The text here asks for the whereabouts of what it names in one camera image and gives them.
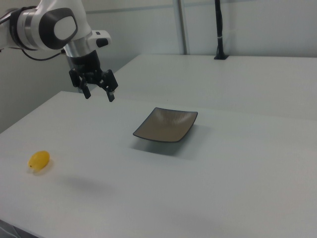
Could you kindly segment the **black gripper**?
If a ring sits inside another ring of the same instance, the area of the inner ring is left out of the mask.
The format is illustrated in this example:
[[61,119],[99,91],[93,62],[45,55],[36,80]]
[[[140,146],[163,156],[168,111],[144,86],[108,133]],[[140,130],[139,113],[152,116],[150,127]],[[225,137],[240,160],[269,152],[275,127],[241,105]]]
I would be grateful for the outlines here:
[[72,85],[81,90],[86,99],[91,97],[87,84],[95,84],[106,91],[110,102],[114,101],[118,83],[112,70],[101,70],[97,51],[81,57],[67,57],[67,60],[70,64],[69,76]]

